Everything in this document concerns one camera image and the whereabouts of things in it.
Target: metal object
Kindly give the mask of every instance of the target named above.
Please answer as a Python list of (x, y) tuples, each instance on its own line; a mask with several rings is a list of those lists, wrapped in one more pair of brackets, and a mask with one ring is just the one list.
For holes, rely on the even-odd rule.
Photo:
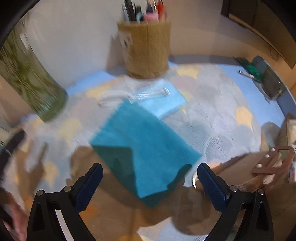
[(69, 191), (71, 191), (71, 186), (65, 186), (63, 188), (63, 190), (64, 190), (64, 192), (69, 192)]
[(259, 192), (260, 195), (264, 195), (265, 194), (265, 192), (262, 189), (258, 189), (258, 192)]
[(230, 190), (233, 192), (237, 192), (238, 188), (236, 186), (230, 186)]
[(41, 196), (43, 193), (44, 193), (43, 190), (39, 190), (39, 191), (36, 193), (36, 195), (37, 195), (37, 196)]

